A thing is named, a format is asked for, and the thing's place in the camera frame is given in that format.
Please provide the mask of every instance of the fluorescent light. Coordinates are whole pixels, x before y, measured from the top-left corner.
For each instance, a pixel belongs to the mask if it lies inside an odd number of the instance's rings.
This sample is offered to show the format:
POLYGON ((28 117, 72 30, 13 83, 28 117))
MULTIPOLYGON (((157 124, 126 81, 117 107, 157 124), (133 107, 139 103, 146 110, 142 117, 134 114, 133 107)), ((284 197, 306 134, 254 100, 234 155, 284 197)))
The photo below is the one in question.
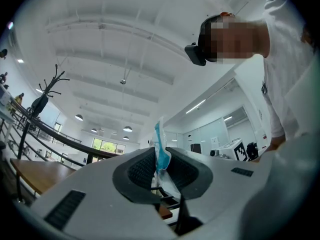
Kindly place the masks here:
POLYGON ((191 108, 188 112, 185 112, 186 114, 190 113, 192 110, 196 109, 197 107, 199 107, 202 103, 204 103, 206 100, 204 99, 203 101, 201 101, 198 105, 194 106, 193 108, 191 108))
POLYGON ((128 133, 131 133, 131 132, 132 132, 132 128, 131 128, 130 126, 124 127, 123 130, 124 130, 125 132, 128 132, 128 133))
POLYGON ((78 119, 79 121, 83 121, 83 120, 84 120, 83 116, 80 115, 80 114, 77 114, 77 115, 75 115, 74 117, 75 117, 76 119, 78 119))
POLYGON ((12 29, 13 26, 14 26, 14 23, 12 21, 10 21, 7 25, 8 29, 12 29))

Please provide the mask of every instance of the person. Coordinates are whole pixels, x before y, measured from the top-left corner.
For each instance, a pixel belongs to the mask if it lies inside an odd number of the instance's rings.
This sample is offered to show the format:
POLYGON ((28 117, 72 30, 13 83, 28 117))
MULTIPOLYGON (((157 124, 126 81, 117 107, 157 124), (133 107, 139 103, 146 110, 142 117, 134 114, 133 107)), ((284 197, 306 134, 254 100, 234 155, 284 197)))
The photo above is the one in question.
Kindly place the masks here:
POLYGON ((0 74, 0 83, 4 84, 7 81, 7 75, 8 72, 5 72, 4 74, 0 74))
MULTIPOLYGON (((25 94, 24 94, 24 93, 21 93, 20 95, 16 96, 16 97, 14 98, 14 100, 15 100, 17 103, 19 103, 19 105, 21 105, 24 96, 25 96, 25 94)), ((16 113, 16 110, 15 110, 15 108, 12 106, 12 104, 10 105, 9 110, 10 110, 10 114, 11 114, 12 116, 16 113)))
POLYGON ((8 54, 8 50, 7 49, 3 49, 2 51, 0 51, 0 58, 4 58, 4 60, 5 60, 7 54, 8 54))
POLYGON ((266 151, 276 150, 295 137, 299 126, 285 96, 308 69, 315 42, 289 0, 267 0, 263 18, 257 21, 244 21, 230 12, 206 19, 200 27, 198 47, 209 62, 263 56, 261 91, 271 126, 266 151))

